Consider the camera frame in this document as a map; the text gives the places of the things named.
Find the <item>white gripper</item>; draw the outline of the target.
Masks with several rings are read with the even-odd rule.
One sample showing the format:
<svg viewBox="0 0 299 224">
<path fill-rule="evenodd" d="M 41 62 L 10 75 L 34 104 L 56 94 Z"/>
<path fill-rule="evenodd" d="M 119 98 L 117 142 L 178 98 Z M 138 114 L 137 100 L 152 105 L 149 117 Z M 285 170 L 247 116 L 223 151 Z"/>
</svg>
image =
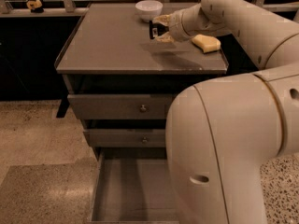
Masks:
<svg viewBox="0 0 299 224">
<path fill-rule="evenodd" d="M 164 43 L 183 42 L 196 35 L 224 36 L 231 33 L 222 22 L 212 22 L 200 4 L 155 17 L 152 23 L 168 27 L 169 33 L 155 37 L 156 41 Z"/>
</svg>

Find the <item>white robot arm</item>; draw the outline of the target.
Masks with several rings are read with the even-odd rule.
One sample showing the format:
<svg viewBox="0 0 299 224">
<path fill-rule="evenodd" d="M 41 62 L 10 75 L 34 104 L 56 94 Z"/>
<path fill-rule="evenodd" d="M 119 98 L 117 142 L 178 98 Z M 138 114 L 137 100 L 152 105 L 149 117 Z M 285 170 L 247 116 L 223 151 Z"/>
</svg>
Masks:
<svg viewBox="0 0 299 224">
<path fill-rule="evenodd" d="M 260 167 L 299 143 L 299 23 L 244 0 L 201 0 L 163 15 L 156 40 L 231 34 L 256 66 L 181 92 L 166 153 L 180 224 L 267 224 Z"/>
</svg>

